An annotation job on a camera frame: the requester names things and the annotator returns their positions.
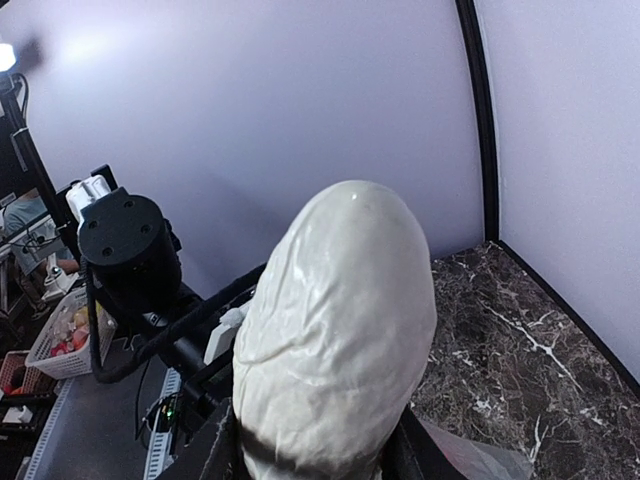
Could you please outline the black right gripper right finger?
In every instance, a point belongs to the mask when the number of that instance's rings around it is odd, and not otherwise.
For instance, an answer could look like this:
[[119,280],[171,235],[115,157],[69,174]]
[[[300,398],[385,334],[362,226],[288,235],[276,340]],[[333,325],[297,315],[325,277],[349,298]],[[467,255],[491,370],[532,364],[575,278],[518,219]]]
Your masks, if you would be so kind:
[[460,478],[460,472],[406,406],[384,447],[384,478],[454,480]]

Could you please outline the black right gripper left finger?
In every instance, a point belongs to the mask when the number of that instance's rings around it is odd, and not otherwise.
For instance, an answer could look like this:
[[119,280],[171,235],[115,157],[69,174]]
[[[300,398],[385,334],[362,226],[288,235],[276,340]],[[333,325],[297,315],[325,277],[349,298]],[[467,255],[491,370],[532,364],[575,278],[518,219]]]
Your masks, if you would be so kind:
[[224,399],[202,428],[207,444],[199,474],[206,480],[249,479],[239,443],[239,429],[230,399]]

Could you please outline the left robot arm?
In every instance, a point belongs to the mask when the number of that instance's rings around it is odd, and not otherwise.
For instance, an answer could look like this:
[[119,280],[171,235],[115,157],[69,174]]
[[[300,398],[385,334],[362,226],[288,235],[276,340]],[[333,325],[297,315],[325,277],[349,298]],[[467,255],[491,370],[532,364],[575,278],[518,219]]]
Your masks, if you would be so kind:
[[[86,280],[91,365],[96,380],[114,384],[157,357],[182,385],[178,422],[195,434],[232,389],[236,333],[223,320],[248,304],[265,267],[259,265],[202,299],[182,278],[181,243],[160,207],[117,184],[101,166],[65,193]],[[105,367],[98,315],[109,313],[142,342],[130,359]]]

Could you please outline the white toy vegetable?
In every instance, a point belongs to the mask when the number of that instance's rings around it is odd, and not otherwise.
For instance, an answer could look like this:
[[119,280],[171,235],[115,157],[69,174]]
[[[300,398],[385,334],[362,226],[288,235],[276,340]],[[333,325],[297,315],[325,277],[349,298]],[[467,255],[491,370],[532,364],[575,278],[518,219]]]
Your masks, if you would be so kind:
[[236,337],[253,479],[376,479],[437,327],[426,236],[391,189],[332,185],[273,250]]

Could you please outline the clear zip top bag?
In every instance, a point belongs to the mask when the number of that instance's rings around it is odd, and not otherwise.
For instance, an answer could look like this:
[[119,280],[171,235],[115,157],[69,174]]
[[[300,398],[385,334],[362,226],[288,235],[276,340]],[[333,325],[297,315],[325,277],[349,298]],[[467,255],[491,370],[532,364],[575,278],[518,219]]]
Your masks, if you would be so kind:
[[530,479],[533,465],[523,454],[449,433],[421,420],[449,463],[467,479]]

